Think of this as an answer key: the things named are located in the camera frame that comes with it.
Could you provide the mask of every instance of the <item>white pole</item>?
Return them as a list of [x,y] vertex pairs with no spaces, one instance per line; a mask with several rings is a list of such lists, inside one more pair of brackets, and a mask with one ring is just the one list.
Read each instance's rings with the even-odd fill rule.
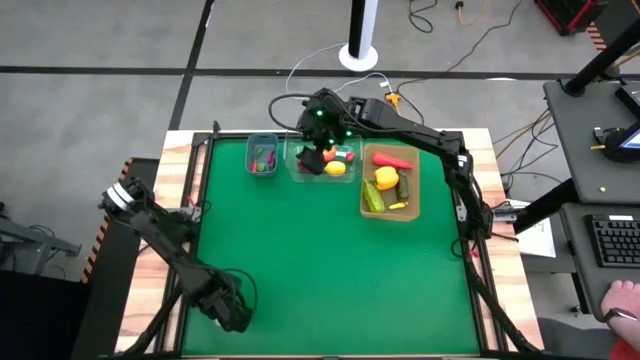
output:
[[339,54],[340,62],[352,71],[367,71],[378,62],[378,52],[371,42],[376,23],[378,0],[352,0],[349,43]]

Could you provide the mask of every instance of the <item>green mat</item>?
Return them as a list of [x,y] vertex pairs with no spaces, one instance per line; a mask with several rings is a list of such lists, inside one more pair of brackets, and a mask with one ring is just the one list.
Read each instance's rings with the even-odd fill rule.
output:
[[[478,353],[437,157],[421,153],[421,215],[399,223],[360,215],[360,178],[294,183],[282,143],[277,174],[256,178],[243,167],[245,151],[246,141],[215,143],[198,258],[249,272],[257,313],[245,333],[227,333],[190,309],[183,354]],[[253,305],[244,278],[242,292]]]

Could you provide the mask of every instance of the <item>black keyboard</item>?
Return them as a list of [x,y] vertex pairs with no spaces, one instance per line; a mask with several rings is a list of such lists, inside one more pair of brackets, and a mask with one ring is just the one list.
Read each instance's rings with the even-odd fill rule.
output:
[[640,219],[627,215],[585,218],[600,267],[640,268]]

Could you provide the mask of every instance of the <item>paper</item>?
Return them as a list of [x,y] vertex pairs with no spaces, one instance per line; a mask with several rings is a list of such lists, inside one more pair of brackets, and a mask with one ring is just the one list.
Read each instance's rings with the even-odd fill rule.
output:
[[[529,205],[528,202],[519,200],[508,200],[513,207]],[[529,255],[546,257],[556,257],[556,248],[553,245],[553,234],[551,233],[551,222],[546,218],[526,231],[517,235],[520,245],[520,252]]]

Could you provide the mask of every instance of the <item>yellow toy pepper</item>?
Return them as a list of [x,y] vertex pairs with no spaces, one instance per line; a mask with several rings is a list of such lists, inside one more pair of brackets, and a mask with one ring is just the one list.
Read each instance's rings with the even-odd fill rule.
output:
[[383,166],[373,173],[376,177],[376,187],[378,190],[387,190],[398,183],[398,172],[393,166]]

